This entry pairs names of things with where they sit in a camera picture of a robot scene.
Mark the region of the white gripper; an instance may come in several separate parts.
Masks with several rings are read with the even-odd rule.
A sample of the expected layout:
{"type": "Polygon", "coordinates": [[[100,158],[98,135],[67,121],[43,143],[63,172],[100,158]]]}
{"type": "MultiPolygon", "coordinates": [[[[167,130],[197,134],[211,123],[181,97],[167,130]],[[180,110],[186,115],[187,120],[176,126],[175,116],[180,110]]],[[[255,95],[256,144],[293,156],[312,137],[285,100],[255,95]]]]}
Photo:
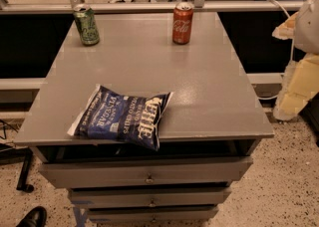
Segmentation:
{"type": "Polygon", "coordinates": [[[272,32],[280,40],[293,39],[295,47],[306,54],[299,61],[290,61],[285,69],[282,89],[273,115],[279,120],[291,120],[319,93],[319,0],[306,0],[300,10],[272,32]]]}

